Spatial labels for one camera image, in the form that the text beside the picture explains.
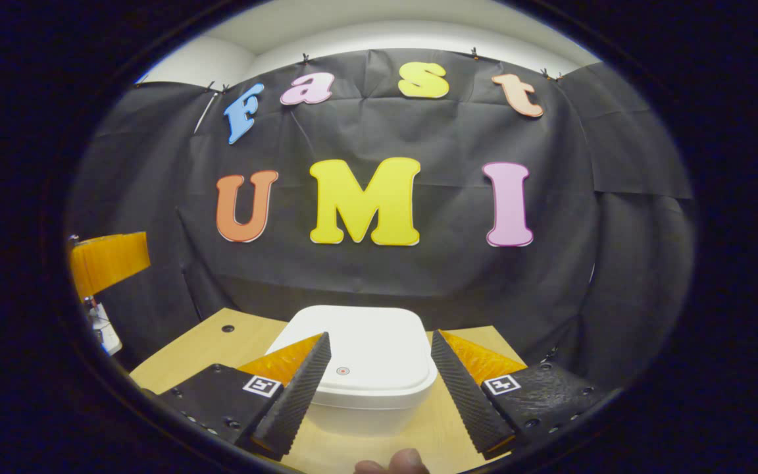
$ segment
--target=black backdrop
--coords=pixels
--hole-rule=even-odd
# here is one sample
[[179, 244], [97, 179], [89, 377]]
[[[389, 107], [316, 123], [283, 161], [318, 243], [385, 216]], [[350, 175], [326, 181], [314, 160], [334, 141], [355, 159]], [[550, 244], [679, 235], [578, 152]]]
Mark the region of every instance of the black backdrop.
[[[439, 63], [450, 91], [411, 99], [404, 63]], [[291, 81], [335, 76], [330, 99], [282, 105]], [[507, 104], [495, 75], [532, 84], [539, 118]], [[228, 144], [223, 115], [253, 84], [253, 127]], [[418, 245], [309, 240], [316, 180], [343, 159], [366, 187], [383, 159], [417, 159]], [[493, 190], [481, 167], [526, 166], [526, 247], [492, 247]], [[215, 225], [216, 181], [280, 174], [259, 239]], [[82, 238], [147, 231], [151, 268], [102, 292], [129, 363], [139, 363], [222, 307], [288, 321], [311, 304], [397, 306], [427, 330], [494, 325], [518, 354], [622, 384], [659, 351], [694, 260], [692, 192], [682, 157], [649, 104], [601, 63], [556, 81], [487, 58], [433, 50], [356, 51], [267, 72], [226, 93], [144, 84], [97, 129], [71, 197]], [[249, 218], [253, 186], [238, 192]]]

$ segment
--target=yellow letter m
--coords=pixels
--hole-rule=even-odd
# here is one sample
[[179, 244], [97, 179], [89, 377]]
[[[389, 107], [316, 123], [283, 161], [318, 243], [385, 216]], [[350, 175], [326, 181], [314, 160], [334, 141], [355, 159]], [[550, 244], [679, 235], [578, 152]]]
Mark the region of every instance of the yellow letter m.
[[378, 211], [379, 223], [370, 233], [376, 245], [416, 245], [420, 234], [413, 225], [411, 194], [419, 171], [415, 159], [386, 159], [362, 191], [345, 161], [328, 159], [314, 164], [309, 174], [318, 180], [318, 226], [309, 238], [316, 244], [340, 244], [343, 231], [337, 225], [337, 212], [350, 238], [361, 242]]

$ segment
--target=wrinkled fabric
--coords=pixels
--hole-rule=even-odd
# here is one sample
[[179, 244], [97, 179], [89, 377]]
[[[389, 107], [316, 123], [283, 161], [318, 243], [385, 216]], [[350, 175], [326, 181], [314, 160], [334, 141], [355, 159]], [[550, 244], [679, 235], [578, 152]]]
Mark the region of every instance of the wrinkled fabric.
[[[413, 61], [442, 65], [449, 93], [402, 96], [398, 70]], [[292, 80], [314, 72], [335, 76], [330, 99], [280, 104]], [[505, 73], [532, 84], [542, 117], [508, 105], [491, 79]], [[255, 123], [230, 145], [224, 110], [256, 83], [265, 89]], [[313, 164], [343, 159], [364, 188], [383, 159], [397, 156], [422, 167], [413, 181], [418, 245], [377, 246], [370, 231], [355, 243], [340, 219], [339, 245], [309, 240]], [[481, 168], [493, 161], [530, 172], [529, 246], [485, 240], [493, 188]], [[661, 347], [691, 272], [682, 160], [659, 117], [601, 64], [558, 82], [446, 51], [356, 51], [266, 72], [224, 94], [147, 84], [108, 116], [84, 168], [98, 178], [76, 183], [72, 231], [148, 232], [151, 268], [100, 299], [114, 306], [108, 312], [137, 359], [225, 306], [282, 321], [313, 304], [394, 306], [413, 310], [427, 330], [494, 325], [528, 363], [557, 346], [572, 369], [620, 384]], [[236, 209], [243, 223], [253, 199], [247, 180], [265, 170], [280, 177], [264, 233], [249, 243], [224, 239], [216, 181], [245, 177]]]

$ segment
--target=wooden table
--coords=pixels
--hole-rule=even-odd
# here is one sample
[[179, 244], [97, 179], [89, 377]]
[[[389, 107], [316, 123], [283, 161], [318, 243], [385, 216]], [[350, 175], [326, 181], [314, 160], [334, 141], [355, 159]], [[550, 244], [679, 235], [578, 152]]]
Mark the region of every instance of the wooden table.
[[[223, 326], [233, 326], [230, 332]], [[213, 363], [238, 367], [262, 357], [286, 322], [222, 309], [178, 337], [130, 373], [139, 386], [160, 394]], [[521, 361], [493, 327], [449, 331], [485, 348]], [[431, 332], [427, 333], [431, 341]], [[291, 453], [282, 463], [306, 474], [350, 474], [365, 459], [387, 465], [391, 455], [417, 448], [431, 474], [451, 474], [485, 464], [476, 453], [442, 378], [409, 426], [392, 438], [355, 438], [331, 434], [304, 418]]]

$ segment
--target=finger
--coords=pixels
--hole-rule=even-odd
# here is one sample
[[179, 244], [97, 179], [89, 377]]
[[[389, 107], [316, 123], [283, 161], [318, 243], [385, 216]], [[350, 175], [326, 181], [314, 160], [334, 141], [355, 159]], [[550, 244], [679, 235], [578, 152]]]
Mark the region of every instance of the finger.
[[389, 474], [429, 474], [420, 454], [415, 449], [397, 451], [388, 466]]
[[355, 464], [355, 474], [388, 474], [388, 471], [378, 462], [359, 461]]

